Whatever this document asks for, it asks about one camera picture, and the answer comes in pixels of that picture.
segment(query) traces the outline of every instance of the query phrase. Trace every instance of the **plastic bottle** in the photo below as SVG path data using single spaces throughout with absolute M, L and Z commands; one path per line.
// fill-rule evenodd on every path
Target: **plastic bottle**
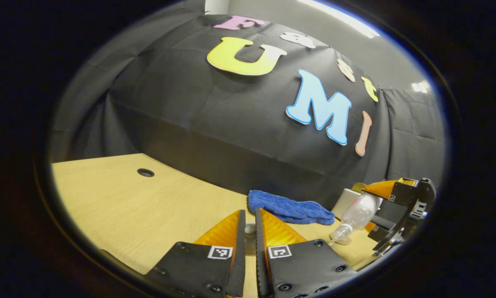
M 329 245 L 337 242 L 342 245 L 351 243 L 349 235 L 353 231 L 363 229 L 377 212 L 382 198 L 363 192 L 342 214 L 342 223 L 330 235 Z

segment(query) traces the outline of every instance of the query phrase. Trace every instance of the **letter m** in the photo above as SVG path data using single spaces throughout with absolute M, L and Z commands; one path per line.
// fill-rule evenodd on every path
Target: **letter m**
M 309 107 L 312 104 L 316 129 L 321 130 L 332 117 L 331 125 L 325 130 L 327 136 L 341 145 L 346 145 L 346 128 L 351 101 L 339 92 L 327 100 L 320 79 L 306 70 L 298 70 L 298 73 L 301 76 L 301 87 L 299 87 L 296 103 L 285 110 L 287 116 L 301 124 L 309 124 L 312 120 Z

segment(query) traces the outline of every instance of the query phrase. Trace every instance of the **wooden table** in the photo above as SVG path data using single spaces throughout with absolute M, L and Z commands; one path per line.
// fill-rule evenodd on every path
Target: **wooden table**
M 137 173 L 154 172 L 153 177 Z M 144 154 L 53 164 L 55 184 L 70 217 L 100 249 L 142 274 L 177 241 L 194 242 L 227 215 L 248 211 L 246 194 L 220 188 L 170 168 Z M 289 224 L 307 240 L 324 239 L 339 225 Z M 353 268 L 377 244 L 365 230 L 350 245 L 333 249 Z M 255 257 L 246 257 L 244 297 L 256 297 Z

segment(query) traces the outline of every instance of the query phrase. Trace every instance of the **white wall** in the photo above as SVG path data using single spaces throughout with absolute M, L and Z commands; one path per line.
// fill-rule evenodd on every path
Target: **white wall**
M 228 14 L 229 0 L 206 0 L 206 14 Z
M 346 23 L 296 0 L 230 0 L 229 14 L 244 15 L 299 30 L 341 52 L 382 88 L 412 89 L 426 76 L 389 38 L 369 39 Z

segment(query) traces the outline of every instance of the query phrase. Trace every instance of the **blue towel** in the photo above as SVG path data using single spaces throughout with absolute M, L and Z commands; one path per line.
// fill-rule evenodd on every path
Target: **blue towel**
M 255 214 L 257 208 L 263 208 L 287 223 L 325 225 L 335 223 L 335 214 L 316 202 L 296 202 L 261 190 L 250 190 L 248 210 Z

